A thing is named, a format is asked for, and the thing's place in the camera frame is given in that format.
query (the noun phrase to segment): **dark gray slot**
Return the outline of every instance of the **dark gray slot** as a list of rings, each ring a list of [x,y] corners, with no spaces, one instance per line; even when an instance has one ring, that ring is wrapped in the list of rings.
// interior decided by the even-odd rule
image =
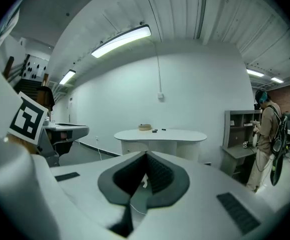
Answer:
[[[58,182],[62,182],[62,181],[65,181],[65,180],[69,180],[69,179],[78,177],[78,176],[80,176],[80,174],[78,174],[77,172],[72,172],[72,173],[68,173],[68,174],[55,176],[55,179]]]
[[[258,220],[231,193],[219,194],[217,199],[221,202],[243,235],[260,225]]]

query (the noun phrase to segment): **small object on table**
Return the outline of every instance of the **small object on table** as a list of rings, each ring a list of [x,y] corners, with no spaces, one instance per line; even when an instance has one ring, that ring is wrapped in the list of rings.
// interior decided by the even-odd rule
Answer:
[[[140,131],[148,131],[148,130],[151,130],[151,125],[149,124],[141,124],[138,126],[138,129]]]
[[[44,126],[48,126],[49,125],[49,122],[50,122],[49,116],[46,116],[43,125]]]

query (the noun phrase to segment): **oval table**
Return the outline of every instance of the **oval table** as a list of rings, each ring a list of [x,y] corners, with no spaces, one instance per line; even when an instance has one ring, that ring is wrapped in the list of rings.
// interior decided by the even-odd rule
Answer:
[[[114,137],[121,141],[122,154],[136,151],[157,151],[174,155],[191,161],[198,161],[199,144],[207,136],[198,131],[158,129],[152,130],[125,130],[118,132]]]

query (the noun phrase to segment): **white wall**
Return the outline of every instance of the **white wall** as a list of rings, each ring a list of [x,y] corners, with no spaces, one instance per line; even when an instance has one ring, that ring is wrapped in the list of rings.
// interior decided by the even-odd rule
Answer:
[[[153,46],[140,47],[105,61],[77,81],[77,123],[89,126],[80,141],[121,154],[114,134],[151,124],[207,134],[201,162],[222,160],[224,111],[251,110],[249,77],[234,45],[187,40],[157,45],[164,101],[157,98],[157,58]]]
[[[26,41],[25,47],[26,47],[27,54],[49,61],[50,56],[53,52],[53,48],[51,46],[42,44],[32,39],[25,39],[25,38],[23,39]]]
[[[42,59],[42,58],[37,58],[35,56],[30,56],[28,63],[26,65],[26,70],[23,73],[23,79],[27,80],[33,80],[33,81],[38,81],[42,82],[44,79],[44,75],[49,73],[49,68],[48,66],[48,60]]]
[[[68,119],[68,96],[65,96],[53,107],[53,111],[51,112],[51,121],[69,123]]]
[[[24,63],[26,58],[25,48],[21,46],[20,43],[18,43],[11,35],[7,36],[0,46],[0,72],[5,70],[10,56],[15,58],[12,67]]]

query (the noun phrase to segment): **person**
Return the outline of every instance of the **person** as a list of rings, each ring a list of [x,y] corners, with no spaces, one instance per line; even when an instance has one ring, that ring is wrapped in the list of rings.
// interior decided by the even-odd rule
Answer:
[[[259,132],[259,140],[255,161],[246,186],[248,189],[257,192],[260,187],[262,172],[265,170],[271,155],[271,141],[275,137],[278,129],[279,123],[275,113],[277,112],[280,118],[281,111],[279,106],[271,100],[269,94],[265,91],[257,91],[255,100],[263,111],[261,114],[261,123],[253,121],[257,127],[257,132]],[[273,106],[276,111],[268,107],[269,105]]]

